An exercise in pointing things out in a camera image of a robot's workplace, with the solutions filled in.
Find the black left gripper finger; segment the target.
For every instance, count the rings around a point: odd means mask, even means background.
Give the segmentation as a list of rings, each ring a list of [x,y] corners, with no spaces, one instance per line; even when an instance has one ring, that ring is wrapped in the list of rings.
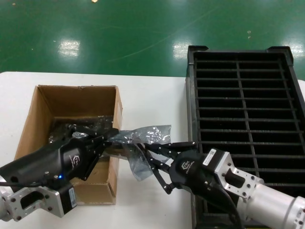
[[[64,140],[78,139],[78,140],[92,140],[95,138],[101,138],[102,140],[108,140],[119,134],[117,128],[110,129],[94,129],[83,125],[69,124],[66,126],[64,133]]]
[[[84,141],[86,153],[83,159],[83,166],[81,169],[81,180],[86,181],[94,167],[96,166],[99,158],[102,156],[104,150],[112,144],[108,142],[105,135],[98,137],[88,137]]]

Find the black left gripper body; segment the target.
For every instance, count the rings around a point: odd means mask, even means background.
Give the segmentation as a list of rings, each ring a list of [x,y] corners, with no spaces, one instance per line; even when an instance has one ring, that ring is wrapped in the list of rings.
[[[57,217],[76,207],[70,180],[81,179],[84,142],[54,142],[0,168],[0,216],[24,218],[43,209]]]

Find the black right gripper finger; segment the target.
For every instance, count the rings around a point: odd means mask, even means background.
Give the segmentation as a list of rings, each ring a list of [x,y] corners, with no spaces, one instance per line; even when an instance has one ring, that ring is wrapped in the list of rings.
[[[142,145],[143,145],[143,143],[139,143],[138,144],[138,148],[144,154],[144,150],[143,150],[143,146]],[[163,177],[161,176],[161,174],[160,174],[160,171],[169,174],[170,166],[167,165],[165,162],[162,162],[162,161],[148,162],[148,165],[149,165],[150,169],[152,170],[153,175],[155,176],[157,181],[160,183],[160,185],[164,189],[164,191],[167,194],[171,194],[171,192],[173,191],[174,188],[176,188],[176,186],[173,183],[167,184],[165,182],[165,180],[163,179]]]
[[[176,142],[168,144],[144,143],[142,146],[148,162],[160,161],[159,159],[155,159],[151,152],[173,160],[176,160],[176,158],[197,160],[197,144],[195,142]]]

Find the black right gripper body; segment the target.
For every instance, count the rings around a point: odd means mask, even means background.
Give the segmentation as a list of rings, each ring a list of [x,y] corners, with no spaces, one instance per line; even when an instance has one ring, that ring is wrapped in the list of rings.
[[[220,210],[236,215],[236,204],[216,174],[216,167],[223,156],[224,151],[212,148],[206,156],[197,153],[197,160],[176,158],[170,166],[169,175],[176,188],[189,191]]]

